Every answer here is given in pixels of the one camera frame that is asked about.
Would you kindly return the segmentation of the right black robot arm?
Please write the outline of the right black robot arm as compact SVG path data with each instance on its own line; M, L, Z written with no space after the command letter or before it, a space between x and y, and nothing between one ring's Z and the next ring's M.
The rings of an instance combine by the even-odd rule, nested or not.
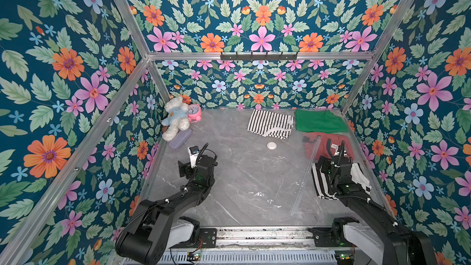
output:
M332 240L349 242L378 265L434 265L435 252L427 235L400 224L370 196L370 181L345 150L327 141L327 155L312 167L315 190L323 199L338 200L355 212L354 218L338 218L331 228Z

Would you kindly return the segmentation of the red tank top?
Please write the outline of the red tank top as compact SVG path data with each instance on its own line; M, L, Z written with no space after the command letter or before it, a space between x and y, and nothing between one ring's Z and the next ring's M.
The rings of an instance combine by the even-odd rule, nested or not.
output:
M347 156L355 159L355 154L350 140L347 136L344 135L328 134L323 132L308 132L304 134L302 142L307 159L311 159L314 153L316 153L315 160L318 160L320 157L331 158L327 148L329 147L330 152L334 154L338 151L338 148L341 146L342 142L345 142Z

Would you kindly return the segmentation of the striped shirt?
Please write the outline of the striped shirt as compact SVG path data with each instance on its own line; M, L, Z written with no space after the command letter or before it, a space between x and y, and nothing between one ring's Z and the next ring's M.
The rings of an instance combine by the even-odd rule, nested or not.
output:
M292 115L255 109L250 116L247 131L262 137L288 139L293 126Z
M330 180L328 176L325 173L322 173L319 168L317 168L316 163L312 165L312 177L315 191L319 198L338 200L336 196L337 192L335 192L329 185ZM347 179L343 185L348 185L349 188L359 187L359 191L365 191L368 195L370 195L370 191L372 189L369 179L363 174L358 163L352 164Z

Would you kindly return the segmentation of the clear plastic vacuum bag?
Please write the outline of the clear plastic vacuum bag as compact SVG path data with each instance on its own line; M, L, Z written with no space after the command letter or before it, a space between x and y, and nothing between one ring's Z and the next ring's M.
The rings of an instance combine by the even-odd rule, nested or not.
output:
M208 110L191 126L179 149L166 149L152 191L155 199L174 194L184 183L178 161L187 162L187 147L207 145L218 157L215 183L208 198L189 210L204 225L305 225L320 222L322 211L308 185L309 160L302 135L286 140L247 131L250 111ZM267 148L275 142L277 148Z

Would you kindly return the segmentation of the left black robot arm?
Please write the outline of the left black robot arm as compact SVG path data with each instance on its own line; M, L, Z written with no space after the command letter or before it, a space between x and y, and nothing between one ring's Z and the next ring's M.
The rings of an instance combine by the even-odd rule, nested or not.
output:
M196 166L179 162L180 177L188 183L176 194L158 201L143 200L115 244L117 255L143 265L155 265L166 249L199 235L199 222L181 214L203 203L215 183L217 156L200 155Z

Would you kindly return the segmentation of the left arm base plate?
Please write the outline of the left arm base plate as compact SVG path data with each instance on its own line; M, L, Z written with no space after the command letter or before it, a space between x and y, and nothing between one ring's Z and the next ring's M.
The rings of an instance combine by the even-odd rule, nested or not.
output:
M199 228L188 241L174 245L172 249L213 249L216 247L217 233L216 228Z

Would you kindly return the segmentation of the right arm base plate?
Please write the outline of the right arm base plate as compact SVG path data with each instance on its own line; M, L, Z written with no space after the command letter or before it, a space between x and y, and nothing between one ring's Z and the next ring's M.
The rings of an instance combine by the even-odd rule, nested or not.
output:
M341 232L340 228L317 227L309 228L312 233L315 245L317 247L351 247L352 243L348 242Z

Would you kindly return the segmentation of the green tank top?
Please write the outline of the green tank top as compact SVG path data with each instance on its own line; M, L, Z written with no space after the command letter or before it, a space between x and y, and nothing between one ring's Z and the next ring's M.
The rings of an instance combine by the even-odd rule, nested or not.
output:
M295 111L296 129L304 133L347 133L348 125L343 118L326 111Z

